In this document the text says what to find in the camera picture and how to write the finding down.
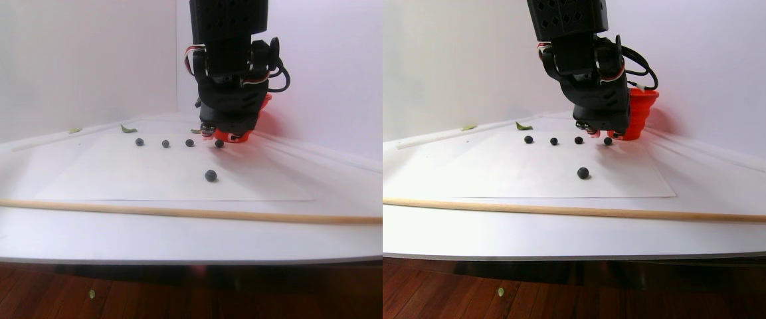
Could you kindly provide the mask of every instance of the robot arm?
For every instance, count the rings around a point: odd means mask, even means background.
[[[613,131],[621,137],[630,121],[628,74],[657,77],[640,54],[616,42],[598,37],[607,31],[604,0],[527,0],[539,57],[547,75],[559,82],[563,94],[574,103],[572,116],[580,130],[589,134]],[[645,70],[625,69],[624,58]]]
[[[194,45],[185,66],[197,79],[203,136],[228,142],[245,140],[258,122],[268,93],[291,85],[279,39],[252,40],[267,30],[267,0],[189,0]],[[271,77],[286,77],[284,88],[270,88]]]

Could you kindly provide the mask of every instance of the wooden dowel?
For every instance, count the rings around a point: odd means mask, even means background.
[[[580,209],[580,207],[550,207],[494,203],[456,203],[455,201],[426,201],[406,198],[383,198],[383,204],[408,207],[425,207],[425,209],[459,209],[503,213],[543,213],[544,215],[667,219],[668,221],[729,221],[742,223],[766,223],[766,215],[735,215],[735,213],[690,213],[637,209]]]
[[[239,219],[239,221],[271,221],[300,224],[383,224],[382,217],[289,215],[288,213],[249,213],[202,209],[161,209],[161,207],[132,207],[85,203],[56,203],[56,201],[24,201],[0,198],[0,206],[20,209],[54,209],[95,213],[129,213],[206,219]]]

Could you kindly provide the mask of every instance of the black ball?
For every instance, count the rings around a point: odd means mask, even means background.
[[[581,179],[587,179],[587,177],[589,177],[589,169],[586,167],[577,168],[577,177],[580,177]]]
[[[214,182],[217,179],[218,179],[218,174],[215,173],[215,171],[209,170],[209,171],[206,172],[206,180],[207,181]]]

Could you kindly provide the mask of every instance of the green leaf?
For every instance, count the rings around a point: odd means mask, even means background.
[[[137,128],[126,128],[122,124],[120,124],[120,128],[122,128],[122,133],[137,133]]]
[[[519,131],[533,130],[532,126],[523,126],[523,125],[519,124],[519,122],[516,122],[516,128]]]

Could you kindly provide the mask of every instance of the white backdrop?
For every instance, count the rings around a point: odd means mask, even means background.
[[[766,158],[766,1],[607,9],[602,36],[621,34],[660,77],[650,124]],[[385,140],[571,109],[535,55],[525,0],[392,0],[385,23]]]
[[[177,0],[177,51],[191,44],[188,0]],[[291,72],[257,130],[382,161],[383,0],[270,0],[268,30]],[[195,112],[197,82],[179,64],[180,110]],[[271,87],[282,85],[282,77]]]
[[[390,0],[383,140],[570,110],[525,0]]]
[[[174,11],[0,0],[0,143],[175,110]]]

